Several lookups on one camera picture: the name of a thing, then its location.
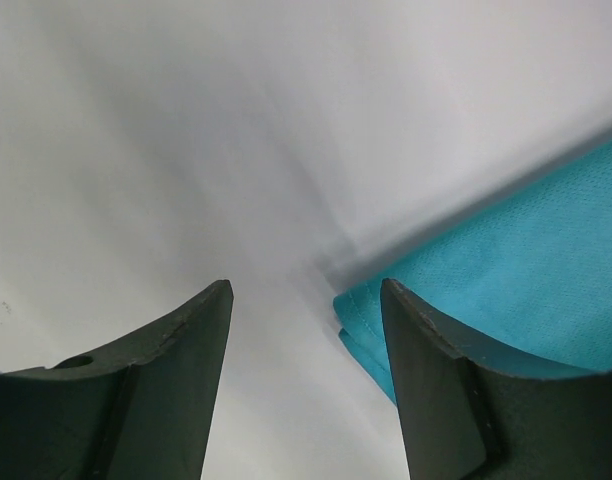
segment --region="white wall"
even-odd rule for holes
[[[611,122],[609,0],[0,0],[0,370],[228,277],[204,478],[407,478],[322,272]]]

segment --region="teal cloth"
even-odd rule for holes
[[[612,141],[335,298],[340,338],[395,401],[379,290],[395,278],[514,347],[612,368]]]

